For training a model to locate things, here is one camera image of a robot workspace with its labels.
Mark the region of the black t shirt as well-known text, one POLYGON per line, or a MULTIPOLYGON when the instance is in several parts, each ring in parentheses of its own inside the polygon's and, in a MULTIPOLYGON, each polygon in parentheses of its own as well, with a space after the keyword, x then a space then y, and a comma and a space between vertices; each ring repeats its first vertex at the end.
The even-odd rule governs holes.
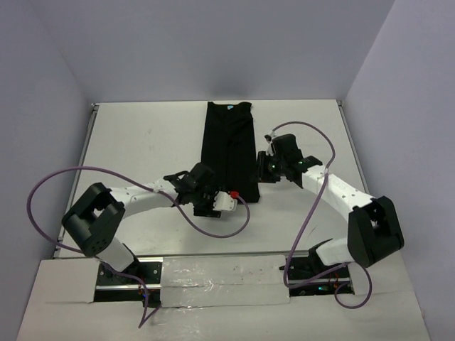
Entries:
POLYGON ((257 203, 260 193, 251 108, 249 102, 207 103, 201 162, 215 172, 223 191, 235 191, 245 202, 257 203))

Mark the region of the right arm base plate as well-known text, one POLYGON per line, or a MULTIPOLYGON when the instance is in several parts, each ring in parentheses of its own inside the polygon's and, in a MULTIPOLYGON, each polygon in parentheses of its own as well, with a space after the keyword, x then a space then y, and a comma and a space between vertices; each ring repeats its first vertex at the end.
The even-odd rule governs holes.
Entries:
MULTIPOLYGON (((289 284, 292 285, 309 280, 318 274, 319 271, 314 271, 308 257, 298 256, 292 258, 287 277, 289 284)), ((338 269, 330 274, 325 274, 305 286, 290 288, 289 295, 291 297, 326 296, 334 294, 337 288, 339 288, 339 293, 341 294, 353 293, 350 284, 350 272, 347 267, 338 269)))

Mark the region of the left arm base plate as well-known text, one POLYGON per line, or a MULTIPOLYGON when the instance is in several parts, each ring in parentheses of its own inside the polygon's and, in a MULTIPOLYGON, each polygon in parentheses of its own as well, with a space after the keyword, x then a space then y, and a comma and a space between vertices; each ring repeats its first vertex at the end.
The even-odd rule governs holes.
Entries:
MULTIPOLYGON (((142 261, 140 269, 137 272, 131 272, 131 275, 140 278, 146 284, 150 308, 156 308, 161 304, 162 262, 142 261)), ((145 290, 136 279, 113 274, 100 264, 95 283, 94 302, 141 302, 145 304, 145 290)))

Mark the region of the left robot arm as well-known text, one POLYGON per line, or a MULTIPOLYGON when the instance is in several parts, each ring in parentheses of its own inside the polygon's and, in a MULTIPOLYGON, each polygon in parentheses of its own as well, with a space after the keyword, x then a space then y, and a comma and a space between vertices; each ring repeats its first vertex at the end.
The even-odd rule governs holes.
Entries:
POLYGON ((123 188, 92 184, 62 218, 65 231, 87 257, 97 257, 123 283, 139 275, 136 257, 115 237, 122 220, 156 208, 192 204, 207 217, 219 217, 213 210, 220 188, 215 173, 203 163, 191 171, 166 175, 155 182, 123 188))

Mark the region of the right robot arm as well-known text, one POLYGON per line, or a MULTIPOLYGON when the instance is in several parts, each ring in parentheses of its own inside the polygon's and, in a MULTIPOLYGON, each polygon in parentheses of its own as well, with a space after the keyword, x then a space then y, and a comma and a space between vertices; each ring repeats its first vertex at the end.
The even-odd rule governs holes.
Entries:
POLYGON ((258 180, 277 183, 282 178, 315 194, 347 223, 346 235, 327 239, 309 250, 309 270, 323 278, 342 263, 365 268, 401 250, 404 237, 395 206, 386 196, 373 197, 330 173, 313 156, 305 157, 293 134, 265 136, 269 146, 257 156, 258 180))

